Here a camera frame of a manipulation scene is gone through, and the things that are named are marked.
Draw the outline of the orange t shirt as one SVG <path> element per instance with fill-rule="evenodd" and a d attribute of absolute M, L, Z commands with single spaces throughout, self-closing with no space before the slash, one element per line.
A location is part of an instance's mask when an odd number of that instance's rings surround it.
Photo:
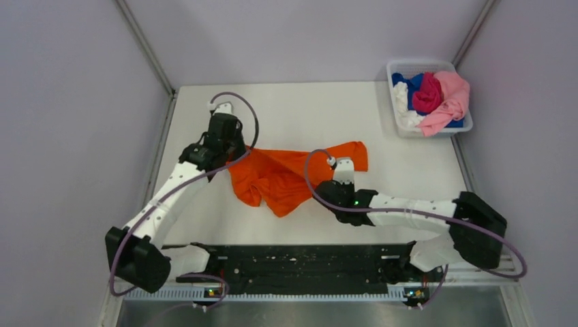
<path fill-rule="evenodd" d="M 336 158 L 349 157 L 354 169 L 368 170 L 367 149 L 362 142 L 347 142 L 327 148 Z M 312 198 L 305 182 L 305 161 L 308 152 L 253 149 L 240 163 L 229 168 L 236 197 L 244 204 L 259 207 L 262 202 L 277 217 L 285 217 L 303 202 Z M 314 154 L 308 166 L 309 180 L 316 187 L 330 180 L 333 171 L 323 154 Z"/>

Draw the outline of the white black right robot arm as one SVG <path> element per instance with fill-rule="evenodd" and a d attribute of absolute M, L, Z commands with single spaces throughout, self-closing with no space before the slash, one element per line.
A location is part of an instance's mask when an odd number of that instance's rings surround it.
<path fill-rule="evenodd" d="M 314 197 L 340 223 L 433 232 L 429 240 L 414 241 L 399 263 L 409 281 L 445 264 L 467 262 L 485 270 L 500 265 L 502 242 L 495 237 L 504 237 L 507 220 L 473 192 L 462 191 L 453 200 L 412 200 L 323 181 Z"/>

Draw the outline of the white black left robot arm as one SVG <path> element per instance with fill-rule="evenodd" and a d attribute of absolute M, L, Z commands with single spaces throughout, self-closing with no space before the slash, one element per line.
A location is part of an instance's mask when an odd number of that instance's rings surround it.
<path fill-rule="evenodd" d="M 247 155 L 242 122 L 227 112 L 214 112 L 198 142 L 183 149 L 173 171 L 136 217 L 105 235 L 110 269 L 109 290 L 120 278 L 148 293 L 168 280 L 172 262 L 162 252 L 165 239 L 193 197 L 214 176 Z"/>

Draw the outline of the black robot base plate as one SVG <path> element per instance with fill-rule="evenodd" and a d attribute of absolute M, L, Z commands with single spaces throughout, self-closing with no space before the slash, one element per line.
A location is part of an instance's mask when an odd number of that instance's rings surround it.
<path fill-rule="evenodd" d="M 206 275 L 234 295 L 385 294 L 402 283 L 439 282 L 442 269 L 422 272 L 407 261 L 409 245 L 206 245 Z"/>

